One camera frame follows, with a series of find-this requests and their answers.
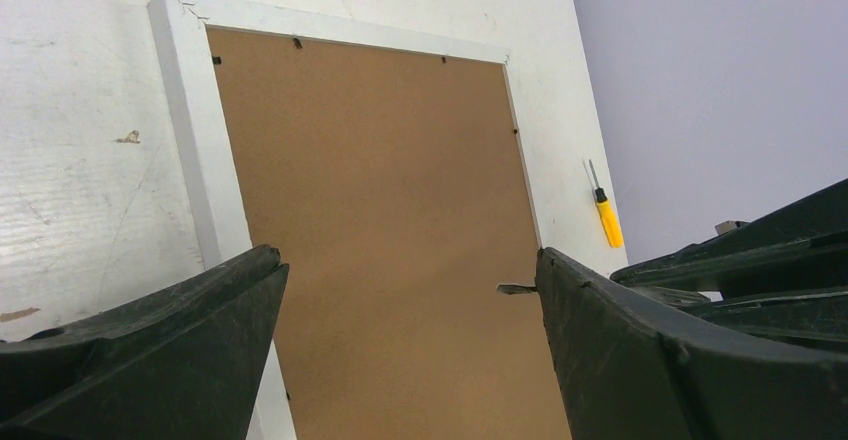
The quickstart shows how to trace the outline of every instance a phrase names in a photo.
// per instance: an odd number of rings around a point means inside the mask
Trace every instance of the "brown backing board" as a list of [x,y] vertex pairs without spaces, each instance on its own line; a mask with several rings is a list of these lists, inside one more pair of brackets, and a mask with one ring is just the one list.
[[567,439],[501,65],[210,30],[300,440]]

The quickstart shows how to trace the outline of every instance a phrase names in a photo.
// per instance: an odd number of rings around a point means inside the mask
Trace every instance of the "screwdriver handle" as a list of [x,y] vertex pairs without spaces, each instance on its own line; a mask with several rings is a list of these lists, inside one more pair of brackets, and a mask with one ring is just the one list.
[[604,224],[604,233],[607,234],[607,241],[612,248],[621,248],[624,245],[624,238],[621,236],[621,227],[618,226],[618,219],[615,217],[615,212],[612,210],[612,205],[608,199],[597,202],[598,213],[601,215],[601,223]]

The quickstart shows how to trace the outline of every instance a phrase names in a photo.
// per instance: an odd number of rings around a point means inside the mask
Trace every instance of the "white frame edge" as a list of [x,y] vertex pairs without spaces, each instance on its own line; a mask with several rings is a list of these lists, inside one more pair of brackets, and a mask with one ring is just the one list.
[[[211,268],[252,247],[230,148],[206,27],[254,31],[499,63],[504,66],[515,128],[509,50],[382,25],[243,0],[151,0],[153,38],[162,69],[203,264]],[[521,161],[523,145],[518,134]],[[539,242],[529,176],[527,190]],[[248,438],[293,440],[294,425],[276,349],[271,344]]]

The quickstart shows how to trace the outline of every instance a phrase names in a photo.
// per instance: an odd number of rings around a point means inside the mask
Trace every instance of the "paint chip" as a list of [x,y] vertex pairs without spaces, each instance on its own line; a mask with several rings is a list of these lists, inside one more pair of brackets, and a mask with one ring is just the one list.
[[40,310],[40,308],[30,307],[25,310],[18,310],[17,312],[0,313],[0,323],[11,322],[12,320],[28,317]]
[[133,130],[126,137],[115,140],[115,143],[141,143],[141,140],[138,139],[138,135],[138,130]]

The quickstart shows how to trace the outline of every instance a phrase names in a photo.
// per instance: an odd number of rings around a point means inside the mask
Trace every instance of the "screwdriver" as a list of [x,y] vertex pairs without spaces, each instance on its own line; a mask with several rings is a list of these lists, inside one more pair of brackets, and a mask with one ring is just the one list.
[[601,223],[604,225],[604,233],[607,234],[607,241],[612,248],[619,248],[624,245],[624,239],[621,236],[621,227],[618,226],[618,219],[615,218],[615,212],[612,210],[612,205],[609,203],[607,194],[598,183],[598,175],[595,173],[595,165],[592,160],[589,160],[589,168],[592,169],[592,178],[595,179],[595,205],[598,206],[598,213],[601,214]]

